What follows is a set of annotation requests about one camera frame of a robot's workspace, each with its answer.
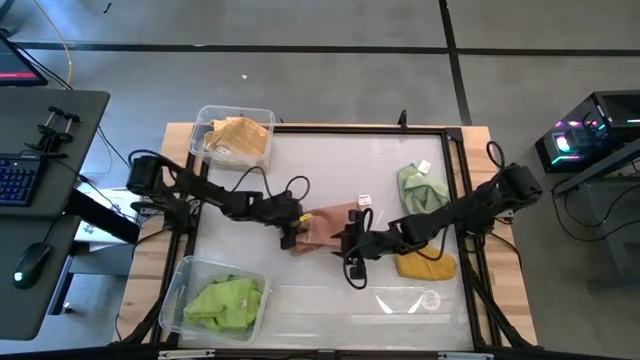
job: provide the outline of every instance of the light green cloth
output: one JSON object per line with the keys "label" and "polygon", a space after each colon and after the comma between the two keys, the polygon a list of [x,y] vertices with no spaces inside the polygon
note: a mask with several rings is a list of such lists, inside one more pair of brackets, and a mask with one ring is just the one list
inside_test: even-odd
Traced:
{"label": "light green cloth", "polygon": [[260,308],[262,294],[257,288],[252,279],[207,285],[184,308],[184,319],[210,329],[246,329],[256,320]]}
{"label": "light green cloth", "polygon": [[428,214],[449,203],[449,187],[429,179],[414,164],[398,171],[398,190],[409,214]]}

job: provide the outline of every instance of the clear plastic bin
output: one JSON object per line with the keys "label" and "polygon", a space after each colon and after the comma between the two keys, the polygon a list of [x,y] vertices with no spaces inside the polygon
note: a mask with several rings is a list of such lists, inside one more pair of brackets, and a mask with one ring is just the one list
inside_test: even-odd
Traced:
{"label": "clear plastic bin", "polygon": [[[262,156],[252,157],[206,149],[204,135],[209,131],[213,131],[211,120],[224,120],[227,117],[247,117],[269,130],[269,138]],[[198,118],[191,133],[189,151],[195,156],[201,156],[210,166],[238,171],[245,171],[252,166],[260,166],[267,171],[275,121],[276,115],[271,110],[207,105],[198,112]]]}
{"label": "clear plastic bin", "polygon": [[[184,308],[198,296],[198,294],[213,279],[221,275],[236,275],[243,278],[251,278],[258,284],[262,292],[260,308],[253,327],[247,331],[215,330],[199,324],[189,324],[183,321]],[[166,331],[182,334],[184,338],[191,340],[213,340],[232,344],[250,344],[255,340],[260,330],[260,323],[264,316],[269,294],[269,279],[256,272],[241,269],[233,265],[207,260],[195,256],[183,258],[176,272],[173,274],[167,296],[160,310],[160,326]]]}

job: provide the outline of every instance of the monitor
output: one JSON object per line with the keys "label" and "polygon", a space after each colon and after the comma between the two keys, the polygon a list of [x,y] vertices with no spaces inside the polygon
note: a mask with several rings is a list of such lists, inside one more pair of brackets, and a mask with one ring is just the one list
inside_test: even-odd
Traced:
{"label": "monitor", "polygon": [[0,35],[0,86],[47,85],[42,76],[4,36]]}

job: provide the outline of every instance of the black frame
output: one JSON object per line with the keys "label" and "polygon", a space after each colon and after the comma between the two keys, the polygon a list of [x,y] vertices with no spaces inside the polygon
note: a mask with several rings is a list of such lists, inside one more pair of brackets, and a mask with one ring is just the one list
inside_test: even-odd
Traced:
{"label": "black frame", "polygon": [[2,34],[0,34],[0,40],[15,56],[18,57],[18,59],[20,59],[20,61],[22,61],[24,66],[26,66],[29,71],[31,71],[37,78],[32,80],[0,81],[0,86],[44,86],[49,83],[49,81],[47,81],[47,79],[31,64],[31,62],[27,60],[27,58],[22,56],[20,51],[18,51],[18,49],[16,49],[16,47],[13,46],[13,44],[9,40],[2,36]]}
{"label": "black frame", "polygon": [[[471,192],[471,176],[469,173],[469,168],[466,159],[466,153],[464,149],[464,139],[462,135],[462,129],[459,127],[408,127],[406,125],[406,121],[399,123],[398,126],[388,126],[388,125],[370,125],[370,126],[341,126],[341,125],[317,125],[317,126],[305,126],[305,125],[284,125],[284,126],[275,126],[274,133],[276,134],[340,134],[340,135],[353,135],[353,134],[367,134],[367,135],[418,135],[418,136],[437,136],[440,139],[442,144],[442,155],[445,163],[445,171],[447,175],[447,185],[449,187],[449,195],[451,198],[458,197],[458,189],[456,185],[455,173],[453,170],[453,159],[451,158],[451,150],[450,150],[450,141],[453,141],[456,147],[456,152],[458,153],[458,160],[460,163],[460,172],[462,177],[462,183],[464,187],[465,194]],[[191,154],[187,157],[187,162],[185,168],[188,171],[194,170],[195,166],[195,157]],[[206,177],[208,174],[209,167],[206,163],[201,162],[199,175],[202,177]],[[198,234],[197,225],[200,222],[200,213],[202,209],[202,204],[199,205],[199,210],[196,212],[196,223],[195,227],[190,229],[188,232],[187,245],[185,248],[185,253],[183,256],[193,255],[196,243],[196,237]],[[171,282],[171,278],[173,276],[173,268],[175,266],[175,262],[178,259],[177,250],[178,243],[180,239],[180,233],[173,232],[171,236],[171,243],[169,245],[169,252],[167,254],[167,260],[165,262],[165,271],[162,277],[162,285],[161,285],[161,293],[164,292],[164,289],[168,288],[169,283]],[[486,258],[484,256],[484,249],[482,251],[475,252],[474,254],[470,254],[460,249],[466,248],[466,236],[461,232],[460,228],[456,228],[456,240],[459,249],[460,261],[463,261],[463,257],[469,258],[470,255],[476,255],[476,263],[479,268],[479,276],[482,284],[488,290],[490,296],[491,294],[491,285],[488,276],[488,268]],[[475,290],[471,284],[471,274],[467,272],[467,269],[463,266],[460,267],[463,287],[465,292],[465,302],[467,306],[467,313],[469,315],[469,323],[470,323],[470,333],[471,339],[473,342],[474,349],[478,350],[482,346],[486,345],[486,341],[482,335],[480,329],[480,321],[478,317],[477,303],[475,298]],[[491,344],[500,346],[500,331],[498,329],[497,324],[493,319],[489,316],[489,332],[491,336]],[[162,329],[157,321],[154,322],[151,332],[151,343],[155,344],[169,344],[171,346],[177,347],[179,335],[176,333],[170,333],[166,342],[160,342]],[[239,356],[269,356],[273,355],[273,351],[265,349],[265,350],[256,350],[256,349],[224,349],[221,350],[224,352],[230,352],[232,354],[237,354]],[[287,350],[278,349],[277,353],[282,354],[282,352],[286,352]],[[289,353],[294,353],[295,350],[288,350]],[[394,357],[422,357],[425,356],[436,356],[437,351],[332,351],[333,356],[394,356]]]}

